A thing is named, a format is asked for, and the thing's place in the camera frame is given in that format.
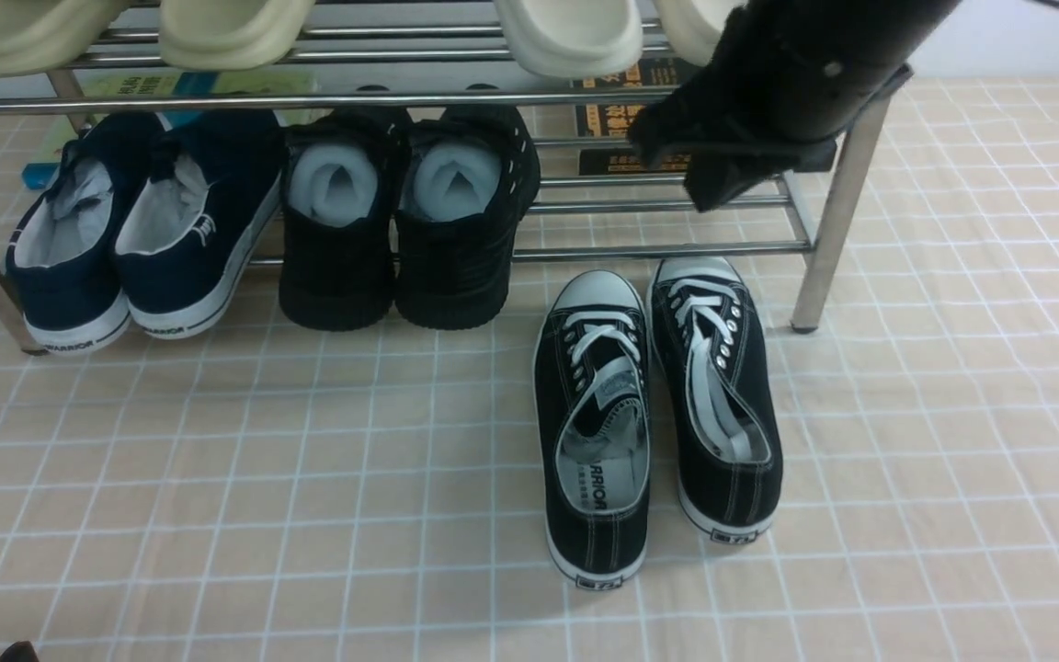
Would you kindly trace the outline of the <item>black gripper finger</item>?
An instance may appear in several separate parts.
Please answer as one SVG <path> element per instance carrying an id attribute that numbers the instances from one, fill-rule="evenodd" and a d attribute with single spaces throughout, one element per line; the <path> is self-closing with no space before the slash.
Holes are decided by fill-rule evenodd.
<path id="1" fill-rule="evenodd" d="M 710 89 L 703 85 L 681 86 L 667 97 L 640 109 L 627 131 L 640 164 L 657 169 L 672 154 L 708 154 L 703 135 L 708 112 Z"/>
<path id="2" fill-rule="evenodd" d="M 684 189 L 694 209 L 710 212 L 726 205 L 750 187 L 789 171 L 823 172 L 832 167 L 837 139 L 815 143 L 716 143 L 690 147 Z"/>

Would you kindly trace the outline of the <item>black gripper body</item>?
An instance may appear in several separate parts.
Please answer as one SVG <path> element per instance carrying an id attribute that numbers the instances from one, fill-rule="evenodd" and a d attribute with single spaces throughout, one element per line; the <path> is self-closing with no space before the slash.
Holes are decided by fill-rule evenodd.
<path id="1" fill-rule="evenodd" d="M 706 131 L 808 143 L 845 129 L 915 48 L 912 1 L 748 1 L 705 70 Z"/>

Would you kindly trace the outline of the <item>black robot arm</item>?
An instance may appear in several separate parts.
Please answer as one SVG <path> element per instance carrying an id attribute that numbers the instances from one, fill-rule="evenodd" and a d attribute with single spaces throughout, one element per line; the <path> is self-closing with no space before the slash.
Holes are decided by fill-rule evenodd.
<path id="1" fill-rule="evenodd" d="M 695 210 L 834 151 L 870 102 L 911 76 L 908 58 L 954 1 L 747 1 L 726 14 L 705 67 L 639 110 L 643 166 L 687 154 Z"/>

